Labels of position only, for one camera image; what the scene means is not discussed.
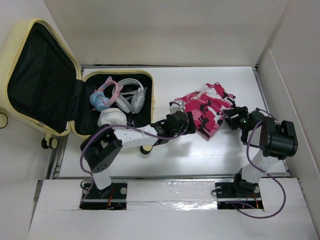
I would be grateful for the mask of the pink camouflage shorts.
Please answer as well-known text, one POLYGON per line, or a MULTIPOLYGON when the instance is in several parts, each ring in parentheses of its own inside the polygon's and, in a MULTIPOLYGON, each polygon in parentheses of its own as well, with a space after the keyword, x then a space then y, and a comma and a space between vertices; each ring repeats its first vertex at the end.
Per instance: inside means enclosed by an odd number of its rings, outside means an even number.
POLYGON ((224 110, 236 106, 236 96, 227 93, 220 83, 206 83, 199 90, 178 97, 174 101, 192 113, 196 130, 208 141, 220 128, 226 115, 224 110))

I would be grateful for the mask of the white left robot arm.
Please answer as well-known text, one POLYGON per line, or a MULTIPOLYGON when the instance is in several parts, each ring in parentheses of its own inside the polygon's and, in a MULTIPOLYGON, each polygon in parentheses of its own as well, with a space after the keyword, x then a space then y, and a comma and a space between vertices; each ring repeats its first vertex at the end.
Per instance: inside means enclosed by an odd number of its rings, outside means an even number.
POLYGON ((110 197, 113 182, 109 167, 122 150, 153 148, 180 136, 195 133, 193 115, 184 111, 168 114, 166 119, 140 128, 122 124, 100 126, 80 145, 80 168, 92 178, 86 195, 94 190, 101 199, 110 197))

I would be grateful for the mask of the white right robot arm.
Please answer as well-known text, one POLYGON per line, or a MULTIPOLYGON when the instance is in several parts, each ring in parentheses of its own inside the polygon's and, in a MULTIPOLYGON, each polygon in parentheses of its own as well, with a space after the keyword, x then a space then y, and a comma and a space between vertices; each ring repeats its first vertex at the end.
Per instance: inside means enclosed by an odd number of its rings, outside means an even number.
POLYGON ((251 113, 248 108, 236 107, 224 110, 225 121, 232 130, 241 129, 241 138, 246 145, 258 148, 257 154, 233 177, 233 182, 218 182, 212 195, 218 198, 244 198, 259 189, 260 179, 278 161, 292 157, 298 150, 298 138, 292 121, 277 121, 271 114, 264 115, 260 108, 251 113))

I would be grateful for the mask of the blue pink cat headphones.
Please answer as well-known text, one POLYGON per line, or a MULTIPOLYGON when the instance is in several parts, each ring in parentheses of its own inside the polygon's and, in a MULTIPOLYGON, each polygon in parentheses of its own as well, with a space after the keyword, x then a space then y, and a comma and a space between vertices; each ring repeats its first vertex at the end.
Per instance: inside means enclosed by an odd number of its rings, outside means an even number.
POLYGON ((106 81, 98 88, 95 89, 94 92, 89 97, 89 102, 93 106, 93 110, 101 112, 106 110, 112 106, 112 104, 118 99, 123 86, 118 84, 116 81, 109 76, 106 81), (104 90, 113 85, 114 92, 110 98, 106 97, 104 94, 104 90))

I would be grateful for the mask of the white grey headphones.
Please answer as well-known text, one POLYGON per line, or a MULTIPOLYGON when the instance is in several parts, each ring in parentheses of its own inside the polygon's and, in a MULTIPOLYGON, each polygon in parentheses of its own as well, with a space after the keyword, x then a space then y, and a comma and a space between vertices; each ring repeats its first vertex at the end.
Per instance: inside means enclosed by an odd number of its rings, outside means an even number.
POLYGON ((144 87, 137 79, 125 78, 118 82, 118 85, 135 85, 137 90, 120 92, 115 101, 117 107, 125 113, 138 114, 145 103, 147 87, 144 87))

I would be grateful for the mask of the white towel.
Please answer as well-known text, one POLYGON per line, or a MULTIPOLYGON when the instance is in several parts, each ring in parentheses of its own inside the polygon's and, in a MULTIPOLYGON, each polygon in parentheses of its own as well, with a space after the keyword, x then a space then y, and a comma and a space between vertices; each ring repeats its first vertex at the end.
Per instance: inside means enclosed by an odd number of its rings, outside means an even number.
POLYGON ((127 125, 127 116, 119 108, 108 108, 101 111, 97 125, 127 125))

